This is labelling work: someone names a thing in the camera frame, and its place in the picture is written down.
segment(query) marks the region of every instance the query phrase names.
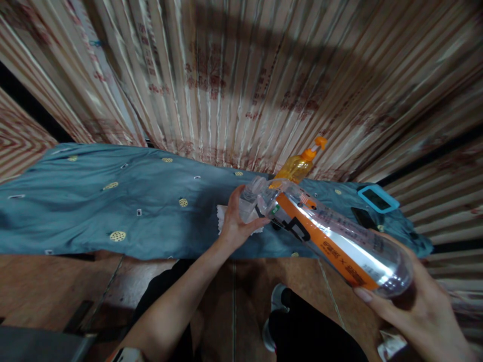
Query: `plastic bottle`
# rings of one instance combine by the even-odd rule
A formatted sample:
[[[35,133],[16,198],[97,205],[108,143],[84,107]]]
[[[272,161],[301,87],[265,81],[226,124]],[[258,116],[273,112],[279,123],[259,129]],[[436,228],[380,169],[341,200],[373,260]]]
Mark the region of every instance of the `plastic bottle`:
[[[313,167],[312,160],[317,155],[317,149],[319,146],[325,149],[326,143],[327,139],[316,137],[315,146],[306,149],[301,155],[288,158],[275,178],[286,178],[297,185],[301,183]]]
[[[351,286],[392,298],[411,284],[411,261],[397,244],[324,206],[289,180],[257,176],[252,183],[258,188],[264,183],[257,196],[260,212],[328,261]]]
[[[245,185],[238,202],[240,217],[244,223],[247,224],[249,222],[249,217],[257,205],[257,195],[263,191],[263,187],[265,187],[266,182],[266,179],[260,177],[253,179],[250,184]]]

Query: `yellow liquid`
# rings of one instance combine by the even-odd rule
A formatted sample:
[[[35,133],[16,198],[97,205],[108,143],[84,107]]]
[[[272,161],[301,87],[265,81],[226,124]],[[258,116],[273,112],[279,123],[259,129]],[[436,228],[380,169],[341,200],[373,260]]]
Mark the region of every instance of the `yellow liquid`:
[[[312,161],[306,161],[300,155],[290,157],[275,178],[287,178],[297,185],[312,169]]]

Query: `striped curtain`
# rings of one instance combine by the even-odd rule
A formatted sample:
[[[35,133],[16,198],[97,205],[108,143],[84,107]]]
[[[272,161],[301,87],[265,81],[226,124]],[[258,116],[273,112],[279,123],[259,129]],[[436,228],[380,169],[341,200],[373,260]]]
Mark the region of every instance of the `striped curtain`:
[[[102,47],[89,43],[91,28],[70,1],[2,1],[0,60],[76,142],[145,146]]]
[[[146,135],[276,172],[323,135],[310,177],[378,181],[478,122],[443,107],[481,79],[477,2],[8,0],[0,17],[0,59],[79,142]]]
[[[434,245],[483,236],[483,136],[385,190]]]
[[[483,356],[483,248],[430,255],[427,268],[451,297],[459,325],[473,350]]]
[[[0,184],[19,176],[57,142],[0,88]]]

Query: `orange bottle label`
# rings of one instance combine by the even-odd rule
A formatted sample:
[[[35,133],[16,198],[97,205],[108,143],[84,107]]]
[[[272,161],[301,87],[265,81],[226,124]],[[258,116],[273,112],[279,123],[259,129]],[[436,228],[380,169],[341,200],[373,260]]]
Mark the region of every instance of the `orange bottle label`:
[[[311,200],[306,201],[310,204],[306,205],[307,208],[312,206],[313,202]],[[369,290],[379,288],[379,285],[369,274],[357,265],[322,230],[316,227],[284,193],[277,197],[277,202],[287,215],[292,218],[290,224],[297,225],[302,230],[305,235],[305,241],[311,240],[351,286],[364,287]]]

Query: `teal cloth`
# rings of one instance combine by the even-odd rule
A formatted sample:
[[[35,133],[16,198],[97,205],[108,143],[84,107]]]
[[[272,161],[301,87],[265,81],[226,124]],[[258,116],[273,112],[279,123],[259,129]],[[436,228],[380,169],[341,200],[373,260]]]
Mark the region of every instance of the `teal cloth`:
[[[59,144],[18,179],[0,187],[0,252],[67,254],[105,249],[139,259],[197,258],[218,237],[216,205],[226,205],[238,185],[258,174],[152,148]],[[105,189],[112,183],[118,185]],[[361,185],[366,184],[308,179],[301,184],[353,221],[351,207],[367,209],[385,232],[418,256],[428,255],[431,242],[415,234],[399,210],[380,215],[366,208],[356,194]],[[182,207],[180,199],[188,205]],[[113,241],[114,232],[126,236]],[[289,257],[294,252],[315,257],[290,233],[268,225],[232,257]]]

